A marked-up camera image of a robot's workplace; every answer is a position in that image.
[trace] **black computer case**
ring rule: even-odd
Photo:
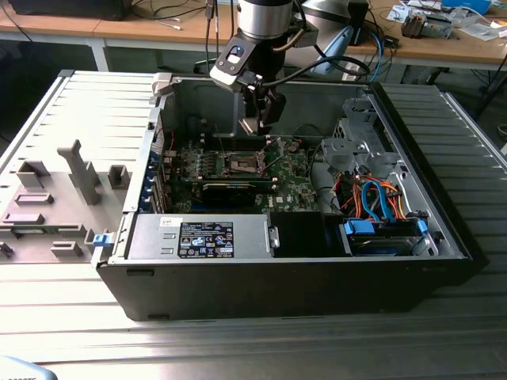
[[[9,0],[17,14],[94,17],[119,21],[132,0]]]

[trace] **green circuit board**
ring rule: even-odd
[[[317,211],[317,197],[307,177],[307,151],[291,139],[276,140],[260,154],[251,150],[206,150],[184,146],[165,168],[172,199],[170,212],[234,212],[208,207],[206,186],[238,186],[254,192],[255,200],[237,212]]]

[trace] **motherboard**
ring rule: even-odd
[[[168,212],[317,211],[301,140],[191,141],[164,153]]]

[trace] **warning label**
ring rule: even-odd
[[[234,257],[232,222],[182,223],[179,243],[182,259]]]

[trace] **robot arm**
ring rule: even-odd
[[[305,33],[292,15],[293,0],[238,0],[238,34],[231,38],[210,75],[224,89],[241,92],[246,117],[239,120],[249,135],[265,135],[280,119],[284,95],[264,88],[284,67],[285,52]],[[309,41],[305,46],[316,42]]]

